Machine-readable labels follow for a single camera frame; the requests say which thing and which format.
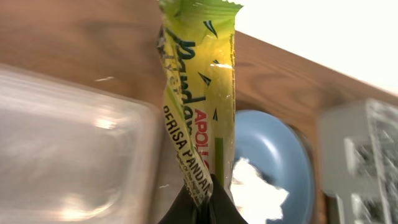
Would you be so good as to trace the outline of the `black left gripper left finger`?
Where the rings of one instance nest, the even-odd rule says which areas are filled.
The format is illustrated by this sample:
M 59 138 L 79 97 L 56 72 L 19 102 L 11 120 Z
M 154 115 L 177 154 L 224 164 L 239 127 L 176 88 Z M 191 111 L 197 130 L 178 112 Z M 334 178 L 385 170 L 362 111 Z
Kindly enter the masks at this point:
M 203 224 L 205 216 L 200 213 L 189 191 L 183 186 L 168 212 L 158 224 Z

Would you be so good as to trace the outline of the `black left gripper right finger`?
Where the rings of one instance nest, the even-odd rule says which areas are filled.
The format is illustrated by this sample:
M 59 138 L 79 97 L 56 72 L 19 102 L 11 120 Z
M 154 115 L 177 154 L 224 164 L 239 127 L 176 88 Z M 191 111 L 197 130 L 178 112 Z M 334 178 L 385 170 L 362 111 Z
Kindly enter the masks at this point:
M 201 222 L 204 224 L 247 224 L 214 174 L 211 174 L 211 179 L 213 192 L 201 210 Z

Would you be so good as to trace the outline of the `white tissue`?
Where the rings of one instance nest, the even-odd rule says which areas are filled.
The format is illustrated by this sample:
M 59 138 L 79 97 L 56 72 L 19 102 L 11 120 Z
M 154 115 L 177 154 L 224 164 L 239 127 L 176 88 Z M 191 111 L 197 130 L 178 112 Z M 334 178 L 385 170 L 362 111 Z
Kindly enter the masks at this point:
M 248 158 L 235 162 L 230 191 L 236 209 L 248 224 L 283 219 L 282 205 L 289 192 L 265 181 Z

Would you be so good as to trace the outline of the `dark blue plate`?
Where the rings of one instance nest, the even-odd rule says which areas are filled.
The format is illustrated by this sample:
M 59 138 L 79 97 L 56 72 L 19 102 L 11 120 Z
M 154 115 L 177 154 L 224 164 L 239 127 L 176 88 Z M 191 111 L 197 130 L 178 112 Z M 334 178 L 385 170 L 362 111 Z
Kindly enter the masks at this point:
M 316 199 L 315 178 L 307 151 L 294 131 L 261 111 L 236 113 L 235 156 L 248 159 L 265 180 L 288 191 L 283 219 L 274 223 L 310 223 Z

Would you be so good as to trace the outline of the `green yellow snack wrapper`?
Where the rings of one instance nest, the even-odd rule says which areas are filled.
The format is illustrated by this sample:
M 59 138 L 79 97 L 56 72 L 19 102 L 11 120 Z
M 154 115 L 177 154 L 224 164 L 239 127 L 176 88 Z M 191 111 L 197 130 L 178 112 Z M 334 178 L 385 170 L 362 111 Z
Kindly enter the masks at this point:
M 235 150 L 235 19 L 225 0 L 161 0 L 158 51 L 167 84 L 166 130 L 197 206 L 229 189 Z

